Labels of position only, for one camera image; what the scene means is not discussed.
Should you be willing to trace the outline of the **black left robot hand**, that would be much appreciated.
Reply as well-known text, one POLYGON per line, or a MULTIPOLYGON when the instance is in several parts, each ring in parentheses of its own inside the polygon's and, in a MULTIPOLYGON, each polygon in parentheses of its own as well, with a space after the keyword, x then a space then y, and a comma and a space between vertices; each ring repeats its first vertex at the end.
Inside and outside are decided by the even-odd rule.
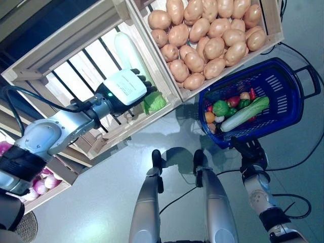
POLYGON ((117 115, 140 104, 156 91, 157 88, 140 75, 138 69, 123 69, 104 80, 96 93, 108 103, 109 114, 117 115))

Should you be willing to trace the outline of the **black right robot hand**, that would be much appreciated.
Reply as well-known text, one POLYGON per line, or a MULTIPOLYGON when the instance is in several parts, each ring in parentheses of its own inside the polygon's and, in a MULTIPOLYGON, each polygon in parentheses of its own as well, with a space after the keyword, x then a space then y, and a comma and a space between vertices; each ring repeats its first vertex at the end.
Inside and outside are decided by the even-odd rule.
POLYGON ((268 159, 264 149, 256 137, 252 137, 247 141, 231 137, 230 143, 242 156, 242 166, 257 165, 262 169, 268 166, 268 159))

